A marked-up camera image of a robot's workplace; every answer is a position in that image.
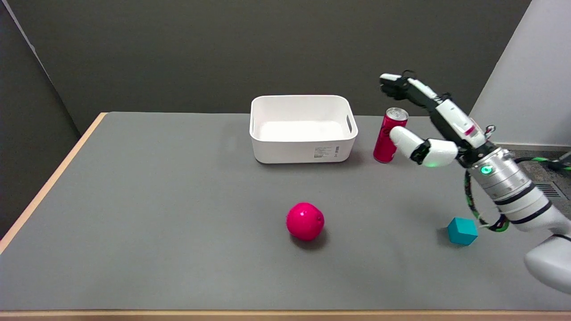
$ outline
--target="floor vent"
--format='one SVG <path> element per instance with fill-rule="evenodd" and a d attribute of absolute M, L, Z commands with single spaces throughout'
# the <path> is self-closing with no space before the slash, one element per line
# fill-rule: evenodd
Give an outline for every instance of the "floor vent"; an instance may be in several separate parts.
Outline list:
<path fill-rule="evenodd" d="M 568 199 L 553 182 L 533 182 L 549 199 Z"/>

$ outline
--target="red soda can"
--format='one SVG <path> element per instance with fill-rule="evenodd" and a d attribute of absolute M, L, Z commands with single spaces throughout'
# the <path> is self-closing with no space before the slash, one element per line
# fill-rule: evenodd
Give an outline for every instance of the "red soda can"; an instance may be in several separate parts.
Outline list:
<path fill-rule="evenodd" d="M 396 126 L 404 127 L 407 124 L 407 120 L 408 113 L 406 110 L 397 107 L 387 109 L 375 149 L 373 150 L 373 157 L 378 162 L 389 163 L 395 157 L 396 146 L 393 144 L 391 137 L 389 137 L 389 133 Z"/>

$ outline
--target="white plastic bin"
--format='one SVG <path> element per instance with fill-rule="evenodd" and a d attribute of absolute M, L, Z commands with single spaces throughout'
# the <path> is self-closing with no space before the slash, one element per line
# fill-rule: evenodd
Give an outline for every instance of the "white plastic bin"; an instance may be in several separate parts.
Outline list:
<path fill-rule="evenodd" d="M 261 96 L 252 101 L 250 136 L 261 163 L 342 162 L 357 125 L 341 96 Z"/>

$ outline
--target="teal cube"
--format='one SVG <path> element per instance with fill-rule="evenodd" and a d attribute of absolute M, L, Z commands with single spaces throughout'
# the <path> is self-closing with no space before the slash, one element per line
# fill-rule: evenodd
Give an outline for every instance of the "teal cube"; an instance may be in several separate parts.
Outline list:
<path fill-rule="evenodd" d="M 478 229 L 471 219 L 453 218 L 448 225 L 450 242 L 460 245 L 470 245 L 478 237 Z"/>

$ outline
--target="wooden table edge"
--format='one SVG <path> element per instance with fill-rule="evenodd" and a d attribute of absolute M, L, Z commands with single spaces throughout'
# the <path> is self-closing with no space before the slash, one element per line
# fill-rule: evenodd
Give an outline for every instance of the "wooden table edge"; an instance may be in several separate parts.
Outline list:
<path fill-rule="evenodd" d="M 182 310 L 85 310 L 85 311 L 0 311 L 0 320 L 156 320 L 156 321 L 480 321 L 480 320 L 570 320 L 571 311 L 182 311 Z"/>
<path fill-rule="evenodd" d="M 79 150 L 83 147 L 89 136 L 95 131 L 107 113 L 100 113 L 89 126 L 83 136 L 71 149 L 62 163 L 54 171 L 51 177 L 43 185 L 34 199 L 26 207 L 24 212 L 8 230 L 6 235 L 0 240 L 0 254 L 14 239 L 18 231 L 34 213 L 59 177 L 63 174 L 67 166 L 71 163 Z M 145 320 L 157 321 L 179 321 L 179 320 L 200 320 L 200 321 L 221 321 L 221 320 L 303 320 L 320 321 L 328 320 L 379 320 L 379 321 L 400 321 L 422 318 L 424 321 L 436 320 L 457 320 L 463 316 L 463 320 L 571 320 L 571 311 L 488 311 L 488 310 L 384 310 L 384 311 L 183 311 L 183 310 L 53 310 L 53 311 L 0 311 L 1 320 Z"/>
<path fill-rule="evenodd" d="M 35 209 L 38 205 L 42 202 L 43 198 L 46 194 L 50 191 L 53 185 L 56 183 L 58 178 L 62 175 L 63 171 L 66 170 L 67 166 L 71 163 L 74 157 L 77 155 L 83 144 L 87 141 L 89 136 L 93 133 L 93 131 L 97 128 L 99 123 L 103 120 L 107 113 L 100 113 L 97 118 L 93 121 L 93 123 L 89 126 L 86 132 L 81 136 L 79 141 L 75 144 L 75 146 L 71 149 L 68 155 L 63 159 L 62 163 L 59 164 L 58 168 L 54 171 L 54 173 L 50 176 L 47 182 L 42 186 L 40 191 L 36 194 L 34 199 L 28 204 L 24 212 L 18 217 L 16 222 L 12 225 L 12 227 L 8 230 L 6 235 L 0 240 L 0 254 L 4 252 L 6 247 L 10 244 L 10 242 L 14 239 L 18 231 L 22 228 L 22 226 L 28 221 L 30 216 L 34 213 Z"/>

